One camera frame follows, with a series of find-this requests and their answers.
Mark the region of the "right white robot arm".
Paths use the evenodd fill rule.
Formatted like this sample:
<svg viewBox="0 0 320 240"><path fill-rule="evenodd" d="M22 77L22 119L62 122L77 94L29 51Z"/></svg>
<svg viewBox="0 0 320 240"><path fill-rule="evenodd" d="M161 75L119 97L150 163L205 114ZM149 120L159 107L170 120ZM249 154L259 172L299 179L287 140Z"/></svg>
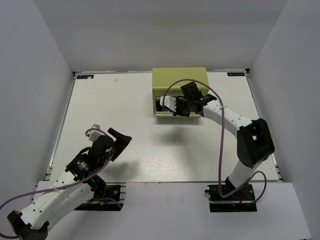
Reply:
<svg viewBox="0 0 320 240"><path fill-rule="evenodd" d="M255 175L264 174L258 167L275 152L269 126L262 118L251 119L230 109L208 84L187 78L184 82L180 87L182 95L165 93L160 100L161 106L168 108L174 116L189 117L195 113L221 126L217 190L221 199L236 200ZM199 83L211 93L202 94L197 86ZM222 181L225 132L236 138L238 161L231 174Z"/></svg>

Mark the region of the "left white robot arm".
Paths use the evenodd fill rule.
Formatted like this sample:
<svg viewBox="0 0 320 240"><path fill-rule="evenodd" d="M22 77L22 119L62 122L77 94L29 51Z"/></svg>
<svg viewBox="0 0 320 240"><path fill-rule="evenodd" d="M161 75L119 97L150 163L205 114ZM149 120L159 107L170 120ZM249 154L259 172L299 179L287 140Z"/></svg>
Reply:
<svg viewBox="0 0 320 240"><path fill-rule="evenodd" d="M95 202L122 206L111 185L98 174L120 156L132 137L113 128L104 132L98 125L88 129L85 135L92 145L79 151L51 188L37 191L38 198L29 206L8 214L14 239L44 240L60 220L78 207Z"/></svg>

